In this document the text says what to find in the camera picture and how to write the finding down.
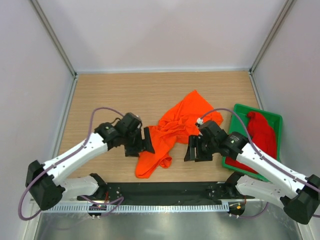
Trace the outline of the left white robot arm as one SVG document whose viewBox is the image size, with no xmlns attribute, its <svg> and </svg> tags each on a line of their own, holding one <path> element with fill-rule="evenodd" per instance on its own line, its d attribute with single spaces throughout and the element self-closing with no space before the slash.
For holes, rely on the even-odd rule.
<svg viewBox="0 0 320 240">
<path fill-rule="evenodd" d="M 142 152 L 155 153 L 148 127 L 129 112 L 113 122 L 101 123 L 78 145 L 65 153 L 39 163 L 29 164 L 25 186 L 40 210 L 46 211 L 61 200 L 77 198 L 101 200 L 107 192 L 107 183 L 96 173 L 86 177 L 68 178 L 79 167 L 113 148 L 124 146 L 127 157 L 139 157 Z"/>
</svg>

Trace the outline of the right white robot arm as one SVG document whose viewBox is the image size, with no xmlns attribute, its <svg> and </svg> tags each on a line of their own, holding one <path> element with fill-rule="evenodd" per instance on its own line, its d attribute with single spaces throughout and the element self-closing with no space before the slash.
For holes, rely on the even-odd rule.
<svg viewBox="0 0 320 240">
<path fill-rule="evenodd" d="M 242 163 L 267 181 L 253 179 L 243 173 L 228 178 L 225 192 L 231 198 L 239 195 L 264 200 L 283 209 L 297 223 L 307 225 L 320 205 L 320 178 L 305 176 L 283 165 L 239 132 L 227 134 L 212 121 L 199 118 L 198 135 L 191 135 L 184 161 L 211 161 L 214 154 Z"/>
</svg>

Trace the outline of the orange t shirt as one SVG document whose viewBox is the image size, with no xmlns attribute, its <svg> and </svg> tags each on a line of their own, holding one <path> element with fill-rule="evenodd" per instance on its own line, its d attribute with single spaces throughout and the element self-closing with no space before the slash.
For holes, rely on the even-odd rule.
<svg viewBox="0 0 320 240">
<path fill-rule="evenodd" d="M 172 157 L 169 152 L 176 143 L 187 144 L 190 135 L 198 135 L 196 121 L 213 107 L 196 90 L 168 110 L 157 125 L 148 127 L 155 153 L 144 151 L 140 154 L 135 176 L 148 179 L 157 167 L 169 168 Z"/>
</svg>

